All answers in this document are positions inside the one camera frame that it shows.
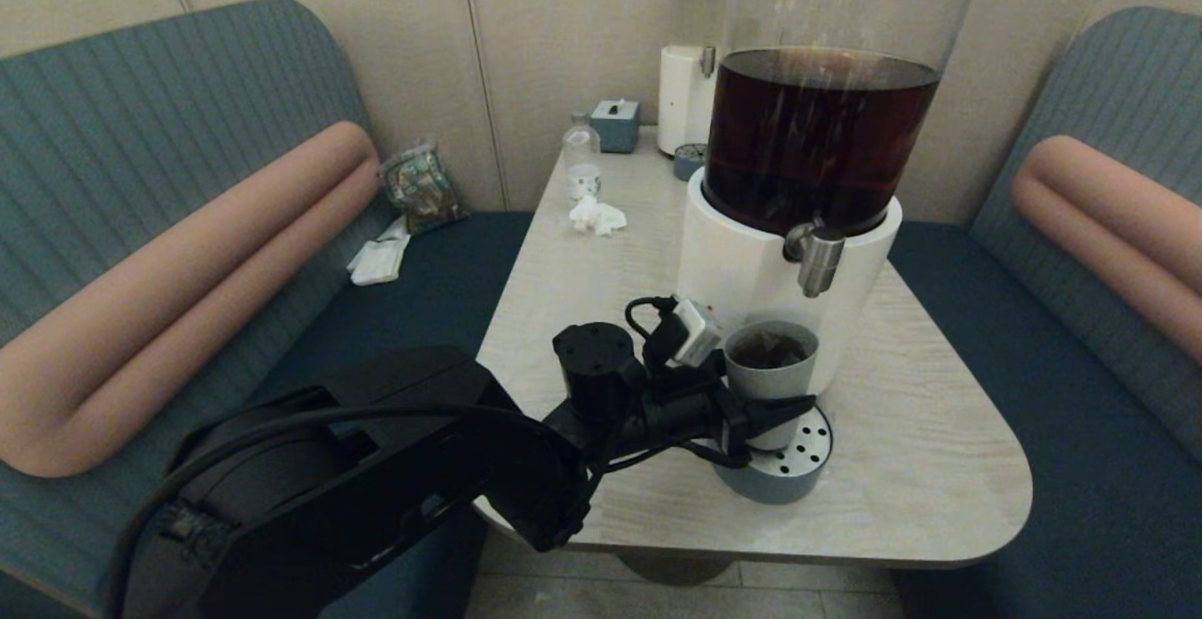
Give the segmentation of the dark blue bench seat cushion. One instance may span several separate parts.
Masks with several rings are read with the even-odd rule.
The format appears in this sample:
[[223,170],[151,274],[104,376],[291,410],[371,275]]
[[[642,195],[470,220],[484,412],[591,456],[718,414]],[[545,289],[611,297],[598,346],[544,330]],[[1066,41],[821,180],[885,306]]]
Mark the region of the dark blue bench seat cushion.
[[[477,212],[416,237],[395,281],[340,290],[250,400],[392,349],[454,345],[477,355],[530,224],[529,212]],[[463,619],[484,538],[484,518],[464,508],[319,619]]]
[[962,569],[897,569],[905,619],[1202,619],[1202,462],[952,224],[889,263],[1025,450],[1027,524]]

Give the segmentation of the grey plastic cup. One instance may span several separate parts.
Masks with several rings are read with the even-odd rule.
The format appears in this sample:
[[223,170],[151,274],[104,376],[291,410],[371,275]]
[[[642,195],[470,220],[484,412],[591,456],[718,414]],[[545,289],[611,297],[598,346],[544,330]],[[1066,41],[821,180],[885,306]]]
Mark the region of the grey plastic cup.
[[816,395],[809,392],[809,385],[817,362],[817,349],[816,333],[786,320],[744,325],[727,337],[725,361],[731,391],[743,399],[757,401],[807,398],[798,413],[748,439],[748,446],[761,452],[776,452],[793,444],[801,419],[816,405]]

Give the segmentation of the clear plastic bottle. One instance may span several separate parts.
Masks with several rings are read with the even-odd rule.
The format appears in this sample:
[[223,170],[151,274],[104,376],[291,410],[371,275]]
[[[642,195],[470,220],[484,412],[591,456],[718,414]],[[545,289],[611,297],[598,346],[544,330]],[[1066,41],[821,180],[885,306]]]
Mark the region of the clear plastic bottle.
[[596,198],[601,188],[600,135],[590,126],[590,119],[582,111],[571,115],[571,126],[563,136],[563,165],[565,165],[566,192],[569,200],[581,201],[584,196]]

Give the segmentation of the white paper napkins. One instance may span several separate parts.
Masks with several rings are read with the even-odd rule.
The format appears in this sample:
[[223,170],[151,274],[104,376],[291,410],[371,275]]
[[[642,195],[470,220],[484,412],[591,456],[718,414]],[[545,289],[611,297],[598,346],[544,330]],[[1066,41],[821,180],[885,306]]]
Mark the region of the white paper napkins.
[[371,286],[395,281],[401,269],[411,234],[407,218],[395,220],[381,234],[365,242],[347,264],[349,281],[355,286]]

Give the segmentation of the clear snack bag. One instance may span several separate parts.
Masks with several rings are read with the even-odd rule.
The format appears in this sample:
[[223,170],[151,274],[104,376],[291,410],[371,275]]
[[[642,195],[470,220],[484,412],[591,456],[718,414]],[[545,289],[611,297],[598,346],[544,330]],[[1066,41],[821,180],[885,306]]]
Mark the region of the clear snack bag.
[[470,218],[432,139],[388,157],[379,167],[377,177],[386,198],[401,213],[412,237]]

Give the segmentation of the blue-grey tissue box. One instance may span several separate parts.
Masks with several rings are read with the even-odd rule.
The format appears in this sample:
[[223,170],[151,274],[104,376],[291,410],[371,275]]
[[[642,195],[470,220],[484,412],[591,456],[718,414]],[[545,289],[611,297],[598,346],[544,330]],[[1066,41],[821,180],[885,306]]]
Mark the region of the blue-grey tissue box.
[[633,153],[639,143],[639,101],[601,100],[590,114],[590,127],[599,133],[600,151]]

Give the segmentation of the teal ribbed bench backrest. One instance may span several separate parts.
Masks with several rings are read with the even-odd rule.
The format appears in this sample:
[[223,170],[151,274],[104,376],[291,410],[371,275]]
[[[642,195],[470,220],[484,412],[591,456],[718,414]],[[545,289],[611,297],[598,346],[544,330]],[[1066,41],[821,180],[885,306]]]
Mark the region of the teal ribbed bench backrest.
[[[130,25],[0,61],[0,346],[331,124],[371,123],[343,44],[297,0]],[[0,619],[25,585],[95,618],[117,538],[186,431],[240,405],[347,284],[365,209],[112,460],[41,480],[0,462]]]
[[970,230],[1202,462],[1202,367],[1010,201],[1027,151],[1057,135],[1202,206],[1202,16],[1123,8],[1076,38],[1040,90]]

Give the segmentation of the large dispenser with dark tea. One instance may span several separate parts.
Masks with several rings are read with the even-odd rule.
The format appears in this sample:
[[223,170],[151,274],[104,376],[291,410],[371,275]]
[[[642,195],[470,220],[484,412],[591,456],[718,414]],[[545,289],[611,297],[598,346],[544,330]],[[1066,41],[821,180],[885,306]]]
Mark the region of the large dispenser with dark tea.
[[[725,0],[677,286],[728,332],[769,319],[815,332],[813,394],[837,379],[902,228],[899,183],[971,2]],[[799,224],[846,238],[816,299],[784,256]]]

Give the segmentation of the pink bolster cushion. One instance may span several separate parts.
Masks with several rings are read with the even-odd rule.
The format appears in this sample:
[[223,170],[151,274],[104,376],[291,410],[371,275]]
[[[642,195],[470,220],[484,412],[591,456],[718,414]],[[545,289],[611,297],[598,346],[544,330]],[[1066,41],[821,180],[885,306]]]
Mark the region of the pink bolster cushion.
[[0,462],[41,478],[117,456],[377,196],[340,121],[163,230],[0,347]]
[[1027,151],[1010,201],[1202,367],[1202,206],[1066,135]]

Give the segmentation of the crumpled white tissue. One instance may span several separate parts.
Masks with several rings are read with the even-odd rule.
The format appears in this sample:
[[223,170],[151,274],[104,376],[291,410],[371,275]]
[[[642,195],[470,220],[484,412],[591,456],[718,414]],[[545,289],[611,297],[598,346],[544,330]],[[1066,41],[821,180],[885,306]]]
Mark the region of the crumpled white tissue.
[[593,195],[584,195],[569,212],[569,221],[577,233],[588,231],[597,237],[609,237],[614,231],[626,230],[627,218],[621,209],[601,203]]

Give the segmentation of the white dispenser with clear tank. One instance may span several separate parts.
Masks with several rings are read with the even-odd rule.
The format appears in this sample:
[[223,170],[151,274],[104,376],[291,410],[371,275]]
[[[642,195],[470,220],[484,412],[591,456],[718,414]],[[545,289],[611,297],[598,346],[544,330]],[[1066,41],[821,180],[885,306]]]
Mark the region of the white dispenser with clear tank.
[[670,37],[657,72],[657,148],[666,154],[709,138],[718,63],[703,79],[700,54],[704,46],[718,50],[724,10],[725,0],[670,0]]

